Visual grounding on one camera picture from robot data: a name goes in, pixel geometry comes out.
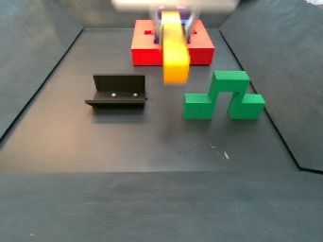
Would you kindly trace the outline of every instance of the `black corner piece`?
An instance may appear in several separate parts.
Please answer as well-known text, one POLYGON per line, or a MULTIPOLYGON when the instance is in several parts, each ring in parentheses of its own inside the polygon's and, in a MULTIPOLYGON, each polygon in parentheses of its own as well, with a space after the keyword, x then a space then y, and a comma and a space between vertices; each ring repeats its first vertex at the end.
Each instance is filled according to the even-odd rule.
POLYGON ((86 100, 93 107, 145 106, 147 100, 146 76, 137 74, 94 75, 97 95, 86 100))

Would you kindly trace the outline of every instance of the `black bracket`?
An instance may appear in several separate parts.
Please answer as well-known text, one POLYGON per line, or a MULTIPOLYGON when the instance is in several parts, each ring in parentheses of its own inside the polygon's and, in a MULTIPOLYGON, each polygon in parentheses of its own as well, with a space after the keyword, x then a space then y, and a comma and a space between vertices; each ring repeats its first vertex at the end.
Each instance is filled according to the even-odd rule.
POLYGON ((94 106, 139 105, 147 100, 146 76, 137 74, 94 75, 97 94, 85 102, 94 106))

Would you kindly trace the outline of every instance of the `gray wall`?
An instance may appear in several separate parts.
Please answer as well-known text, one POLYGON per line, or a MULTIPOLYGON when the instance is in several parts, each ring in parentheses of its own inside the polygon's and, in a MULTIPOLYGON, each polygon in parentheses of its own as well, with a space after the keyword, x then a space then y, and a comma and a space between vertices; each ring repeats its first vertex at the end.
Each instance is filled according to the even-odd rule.
POLYGON ((82 25, 51 0, 0 0, 0 138, 54 70, 82 25))
POLYGON ((300 165, 323 170, 323 10, 249 0, 221 27, 300 165))
MULTIPOLYGON (((147 12, 118 12, 110 0, 55 0, 85 27, 134 27, 137 19, 149 19, 147 12)), ((219 27, 233 12, 206 13, 201 19, 207 27, 219 27)))

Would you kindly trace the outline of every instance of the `dark gray mat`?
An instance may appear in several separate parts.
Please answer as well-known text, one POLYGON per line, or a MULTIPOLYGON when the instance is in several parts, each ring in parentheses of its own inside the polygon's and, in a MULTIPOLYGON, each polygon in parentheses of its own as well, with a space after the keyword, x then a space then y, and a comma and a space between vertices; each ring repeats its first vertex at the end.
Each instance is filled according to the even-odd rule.
POLYGON ((35 95, 82 25, 50 0, 0 0, 0 138, 35 95))
MULTIPOLYGON (((130 28, 134 27, 135 20, 150 18, 150 14, 145 11, 117 11, 109 0, 58 0, 58 2, 85 27, 130 28)), ((215 14, 202 12, 201 19, 209 27, 219 27, 232 13, 218 12, 215 14)))
POLYGON ((300 165, 323 170, 323 11, 245 1, 221 27, 300 165))
POLYGON ((233 121, 221 95, 213 121, 183 119, 185 93, 209 92, 215 69, 241 67, 217 29, 213 66, 194 66, 186 86, 165 86, 163 68, 134 67, 131 29, 86 30, 0 145, 0 171, 296 170, 264 113, 233 121), (147 75, 145 109, 94 111, 95 73, 147 75))
POLYGON ((2 174, 2 240, 320 242, 322 186, 308 173, 2 174))

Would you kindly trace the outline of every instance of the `green block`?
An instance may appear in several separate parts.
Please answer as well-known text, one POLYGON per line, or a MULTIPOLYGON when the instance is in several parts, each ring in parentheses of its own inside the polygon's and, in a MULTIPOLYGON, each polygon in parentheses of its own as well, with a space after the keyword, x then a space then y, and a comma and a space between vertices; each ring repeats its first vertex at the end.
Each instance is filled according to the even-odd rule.
POLYGON ((185 119, 213 119, 215 105, 207 94, 185 95, 185 119))
POLYGON ((232 119, 258 119, 266 107, 262 95, 246 94, 250 77, 245 71, 215 71, 209 94, 186 94, 185 118, 213 119, 219 93, 233 92, 232 119))
POLYGON ((232 119, 260 119, 266 107, 266 101, 262 95, 246 94, 241 102, 234 98, 230 103, 229 115, 232 119))
POLYGON ((245 71, 215 71, 210 96, 218 98, 219 92, 246 93, 250 77, 245 71))

